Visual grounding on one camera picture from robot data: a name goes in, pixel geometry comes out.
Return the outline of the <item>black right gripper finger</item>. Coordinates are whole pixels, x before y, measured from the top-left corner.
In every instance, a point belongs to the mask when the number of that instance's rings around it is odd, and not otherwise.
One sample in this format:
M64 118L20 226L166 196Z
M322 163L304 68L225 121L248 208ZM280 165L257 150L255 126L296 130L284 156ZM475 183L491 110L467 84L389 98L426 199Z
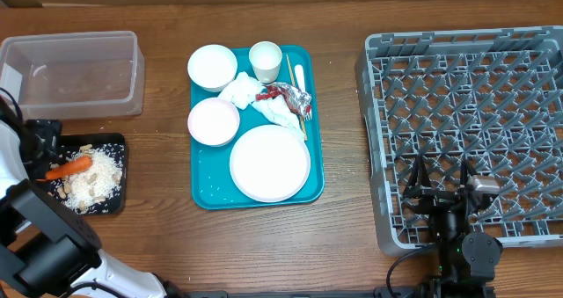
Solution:
M404 190L405 197L424 197L432 192L432 184L423 161L418 155L413 163L412 173Z
M470 178L476 174L477 172L470 161L464 158L460 164L460 185L466 186Z

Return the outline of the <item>foil wrapper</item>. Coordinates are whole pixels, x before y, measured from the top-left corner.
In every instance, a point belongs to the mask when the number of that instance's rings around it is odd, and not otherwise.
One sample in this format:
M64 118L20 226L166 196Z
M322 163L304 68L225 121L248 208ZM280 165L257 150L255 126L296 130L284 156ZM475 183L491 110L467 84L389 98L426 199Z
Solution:
M266 91L256 95L256 100L266 100L283 96L289 110L306 120L312 117L312 96L306 91L288 83L271 83L266 85Z

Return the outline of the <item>pink plate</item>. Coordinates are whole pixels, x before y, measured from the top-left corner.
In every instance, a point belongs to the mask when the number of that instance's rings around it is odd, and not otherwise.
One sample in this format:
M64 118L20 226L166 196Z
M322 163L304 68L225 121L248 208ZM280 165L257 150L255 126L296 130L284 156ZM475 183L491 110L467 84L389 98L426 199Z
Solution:
M304 140L289 129L263 125L245 132L230 153L230 175L239 191L264 203L297 194L311 172Z

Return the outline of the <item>pink bowl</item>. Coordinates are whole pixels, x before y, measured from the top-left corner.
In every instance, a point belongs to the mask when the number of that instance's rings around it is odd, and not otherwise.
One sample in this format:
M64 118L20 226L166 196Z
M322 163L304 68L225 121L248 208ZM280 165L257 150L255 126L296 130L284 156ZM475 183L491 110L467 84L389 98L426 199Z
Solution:
M192 108L187 119L189 134L198 143L210 147L231 142L239 126L238 109L221 98L203 99Z

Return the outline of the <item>white napkin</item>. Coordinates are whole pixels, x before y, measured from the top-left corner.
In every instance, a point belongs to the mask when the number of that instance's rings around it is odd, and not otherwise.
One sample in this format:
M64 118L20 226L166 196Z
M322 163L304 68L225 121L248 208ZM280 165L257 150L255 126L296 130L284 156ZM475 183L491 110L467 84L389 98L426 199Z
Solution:
M218 98L231 102L240 110L245 110L250 105L268 121L289 129L298 138L305 140L300 120L295 113L290 111L289 105L282 95L266 96L264 99L258 100L258 96L264 89L265 86L259 80L248 76L246 72L240 72L219 93Z

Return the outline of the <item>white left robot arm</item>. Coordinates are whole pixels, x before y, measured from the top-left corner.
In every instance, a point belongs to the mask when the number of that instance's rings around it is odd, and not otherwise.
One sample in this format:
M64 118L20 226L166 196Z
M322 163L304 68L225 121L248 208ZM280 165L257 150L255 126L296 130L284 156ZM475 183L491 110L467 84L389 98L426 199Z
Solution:
M1 104L1 279L27 297L183 297L154 273L142 273L101 249L90 225L28 178L47 163L39 136L20 111Z

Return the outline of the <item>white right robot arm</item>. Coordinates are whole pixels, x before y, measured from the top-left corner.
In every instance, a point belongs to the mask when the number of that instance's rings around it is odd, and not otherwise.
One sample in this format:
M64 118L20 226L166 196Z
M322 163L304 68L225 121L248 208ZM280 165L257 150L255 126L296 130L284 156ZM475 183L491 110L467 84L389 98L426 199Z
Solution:
M416 214L428 217L428 226L439 260L439 276L429 276L412 293L413 297L494 297L486 284L494 280L503 245L485 232L471 229L470 216L491 207L500 186L490 176L479 175L469 161L460 165L459 186L454 192L432 187L421 156L415 159L403 196L416 199Z

